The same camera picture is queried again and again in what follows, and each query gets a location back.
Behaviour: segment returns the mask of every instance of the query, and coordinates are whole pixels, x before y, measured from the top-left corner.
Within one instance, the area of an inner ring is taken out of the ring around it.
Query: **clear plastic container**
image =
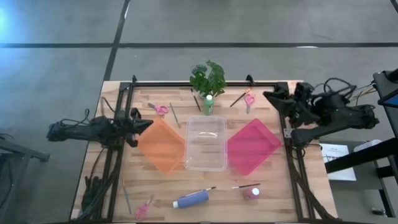
[[[191,116],[185,138],[185,168],[223,171],[227,166],[226,120],[216,116]]]

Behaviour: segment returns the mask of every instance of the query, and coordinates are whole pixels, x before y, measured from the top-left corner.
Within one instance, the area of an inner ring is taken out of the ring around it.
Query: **gray floor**
[[[0,44],[112,43],[124,0],[0,1]],[[398,13],[389,0],[132,0],[122,43],[398,42]],[[50,161],[30,163],[14,223],[68,219],[86,142],[52,143],[48,125],[92,113],[111,48],[0,48],[0,133],[15,142],[51,153]],[[186,80],[198,63],[211,59],[226,79],[306,80],[317,84],[340,77],[363,86],[374,72],[393,70],[396,47],[119,49],[111,80]],[[360,99],[376,104],[377,95]],[[372,130],[347,130],[329,139],[392,137],[386,114]],[[398,192],[394,181],[388,187]],[[377,192],[333,189],[344,220],[396,223],[369,214],[380,207]]]

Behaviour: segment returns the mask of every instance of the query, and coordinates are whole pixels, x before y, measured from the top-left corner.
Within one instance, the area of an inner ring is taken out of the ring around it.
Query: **pink scissors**
[[[156,113],[158,115],[165,115],[165,114],[167,114],[169,112],[169,109],[167,109],[167,107],[165,107],[165,106],[156,106],[153,103],[148,103],[148,106],[150,106],[151,108],[155,109]]]
[[[141,220],[145,219],[145,217],[147,216],[148,206],[153,199],[154,199],[154,195],[151,195],[149,200],[147,201],[147,203],[136,208],[136,219],[137,220],[141,221]]]
[[[246,102],[246,114],[250,113],[250,105],[252,105],[254,103],[254,96],[252,94],[246,94],[246,96],[244,96],[244,101]]]

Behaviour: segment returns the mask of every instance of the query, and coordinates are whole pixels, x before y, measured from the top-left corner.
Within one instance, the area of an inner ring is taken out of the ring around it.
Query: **pink tray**
[[[281,145],[260,120],[254,119],[228,140],[229,165],[248,175]]]

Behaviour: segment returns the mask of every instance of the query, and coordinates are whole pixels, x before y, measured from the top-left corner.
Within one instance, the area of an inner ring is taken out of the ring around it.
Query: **green leaves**
[[[193,76],[190,77],[190,83],[199,91],[201,95],[211,94],[218,96],[225,91],[223,88],[226,86],[224,79],[224,69],[218,64],[207,61],[206,64],[211,68],[208,78],[206,78],[207,67],[204,65],[197,65],[193,70]]]

